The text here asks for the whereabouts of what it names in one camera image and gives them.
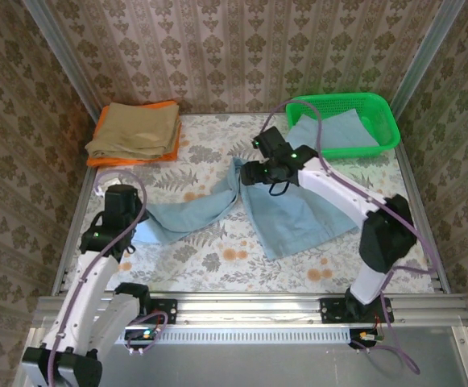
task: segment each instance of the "wall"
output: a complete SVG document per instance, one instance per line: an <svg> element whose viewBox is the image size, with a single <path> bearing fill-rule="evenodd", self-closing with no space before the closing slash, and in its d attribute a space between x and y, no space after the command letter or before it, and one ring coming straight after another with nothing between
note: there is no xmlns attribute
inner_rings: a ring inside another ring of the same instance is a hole
<svg viewBox="0 0 468 387"><path fill-rule="evenodd" d="M399 126L450 284L468 293L468 1Z"/></svg>
<svg viewBox="0 0 468 387"><path fill-rule="evenodd" d="M0 0L0 386L51 291L85 174L89 116L20 1Z"/></svg>
<svg viewBox="0 0 468 387"><path fill-rule="evenodd" d="M269 111L396 92L441 0L47 0L102 105Z"/></svg>

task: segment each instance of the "blue towel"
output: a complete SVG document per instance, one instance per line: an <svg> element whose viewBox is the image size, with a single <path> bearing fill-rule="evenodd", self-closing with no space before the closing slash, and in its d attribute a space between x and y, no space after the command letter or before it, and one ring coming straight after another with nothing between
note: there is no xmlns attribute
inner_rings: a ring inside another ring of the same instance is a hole
<svg viewBox="0 0 468 387"><path fill-rule="evenodd" d="M324 130L329 130L331 119L324 120ZM301 121L290 130L287 141L294 148L301 144L313 147L317 121L310 118ZM344 125L356 127L351 119L345 120ZM239 194L269 260L314 248L355 227L338 208L301 187L290 185L286 194L272 197L269 185L242 185L239 173L244 162L234 158L226 177L209 196L191 202L148 205L150 218L137 226L134 241L167 244L184 238L223 218ZM275 187L275 192L282 188Z"/></svg>

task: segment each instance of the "green plastic basket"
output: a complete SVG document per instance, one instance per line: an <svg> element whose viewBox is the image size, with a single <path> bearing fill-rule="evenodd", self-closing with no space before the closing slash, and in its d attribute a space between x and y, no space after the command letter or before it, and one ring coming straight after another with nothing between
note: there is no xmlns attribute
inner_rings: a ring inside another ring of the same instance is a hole
<svg viewBox="0 0 468 387"><path fill-rule="evenodd" d="M400 142L400 132L386 100L373 93L317 94L296 97L314 105L322 119L355 109L362 125L379 143L377 147L322 149L327 159L378 156L382 151L393 149ZM293 127L302 114L317 119L314 112L300 103L286 106L289 127Z"/></svg>

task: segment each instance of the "purple cable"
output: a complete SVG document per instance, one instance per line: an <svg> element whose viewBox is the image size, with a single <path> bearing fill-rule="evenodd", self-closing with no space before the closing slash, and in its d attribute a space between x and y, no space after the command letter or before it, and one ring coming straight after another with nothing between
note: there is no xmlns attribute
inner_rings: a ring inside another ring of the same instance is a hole
<svg viewBox="0 0 468 387"><path fill-rule="evenodd" d="M437 272L437 270L441 267L441 264L439 263L437 256L434 254L434 250L433 250L432 246L430 245L430 243L427 242L427 240L423 237L423 235L421 235L420 232L412 224L410 224L407 220L402 218L400 215L398 215L392 209L386 207L383 203L378 202L376 199L374 199L372 196L368 195L366 192L364 192L364 191L360 190L358 187L350 184L348 181L345 181L345 180L341 179L338 175L333 173L332 169L329 168L329 166L327 165L327 163L325 161L325 158L321 154L321 131L322 131L323 127L322 127L322 123L321 123L320 112L314 105L312 105L309 102L301 101L301 100L298 100L298 99L291 99L291 100L287 100L287 101L284 101L284 102L280 103L277 107L275 107L274 109L271 110L269 116L266 119L266 122L264 123L262 129L260 130L260 133L262 133L263 131L266 130L266 126L269 124L269 121L270 121L271 117L273 117L273 115L279 109L281 109L282 107L286 106L289 103L299 103L301 105L305 105L309 109L311 109L314 112L314 114L316 115L316 117L317 117L316 146L317 146L317 152L318 152L318 159L320 159L320 164L323 167L323 169L326 172L328 172L329 175L335 181L337 181L339 184L345 186L348 189L351 189L353 192L358 194L361 198L364 198L365 200L371 202L372 204L375 204L378 208L380 208L381 210L387 212L390 216L392 216L394 219L396 219L398 222L400 222L404 227L406 227L411 233L414 234L415 237L418 238L418 240L420 241L422 247L424 248L425 252L427 253L427 256L430 258L431 262L433 263L434 268L431 268L431 269L428 269L428 270L422 270L422 269L418 269L418 268L409 268L407 266L395 266L394 268L391 268L390 272L387 275L386 280L384 281L382 287L380 288L380 301L382 302L382 306L383 306L384 318L386 319L387 327L389 328L390 332L393 335L393 339L395 341L396 347L389 347L389 346L386 346L386 345L378 345L378 346L373 347L373 349L374 350L375 349L376 350L383 349L383 350L395 352L405 362L405 364L409 367L409 369L411 369L411 371L413 371L416 375L419 375L420 374L420 369L419 369L418 365L414 362L414 360L407 353L405 353L402 350L402 347L400 346L400 342L398 340L398 337L396 336L396 332L393 330L393 328L391 326L391 322L390 322L390 319L389 319L389 314L387 312L383 291L386 288L386 286L389 284L389 282L391 281L391 279L393 277L393 274L395 273L396 270L402 269L402 270L409 271L411 273L432 274L432 273Z"/></svg>
<svg viewBox="0 0 468 387"><path fill-rule="evenodd" d="M69 300L69 304L67 305L67 309L65 310L64 317L62 318L62 321L60 322L60 329L58 330L58 334L56 336L55 342L53 343L53 348L51 349L51 353L49 354L48 358L48 385L50 387L55 386L55 356L56 356L56 350L58 349L58 346L60 345L61 337L64 333L64 329L66 328L67 321L69 319L69 316L71 315L72 308L74 307L74 304L76 303L76 299L78 297L78 294L81 291L81 287L85 283L85 280L89 276L90 272L92 271L93 267L96 265L96 263L105 255L106 252L108 252L124 235L128 234L130 231L132 231L135 226L137 226L137 223L139 223L140 219L142 218L144 212L146 211L146 204L147 204L147 193L146 193L146 188L144 187L144 184L141 182L141 180L135 175L134 173L130 171L126 171L125 169L120 169L120 170L108 170L104 171L102 173L99 173L96 176L96 181L94 182L94 188L97 186L99 183L99 180L105 176L105 175L110 175L112 173L119 173L119 174L126 174L130 177L132 177L139 185L141 190L143 191L143 204L141 206L140 212L137 214L137 217L134 219L132 224L128 226L121 234L116 236L110 243L108 243L97 255L96 257L90 262L89 266L87 269L83 272L81 275L82 281L78 282L78 285L76 289L74 290L74 293L72 294L71 299Z"/></svg>
<svg viewBox="0 0 468 387"><path fill-rule="evenodd" d="M168 320L169 320L168 314L166 312L162 311L162 310L157 310L156 312L153 312L153 313L151 313L151 314L149 314L147 316L143 316L141 318L137 318L136 320L130 322L130 325L137 325L137 324L145 322L146 320L149 320L150 318L154 318L155 316L163 316L164 317L164 324L162 324L162 327L160 328L160 331L156 334L155 338L151 341L151 343L149 343L143 349L145 352L149 351L150 348L153 347L153 345L158 340L160 340L160 337L162 336L162 334L166 330L166 327L168 326ZM128 342L127 342L127 345L126 345L126 347L128 349L130 349L130 342L131 342L131 339L128 339Z"/></svg>

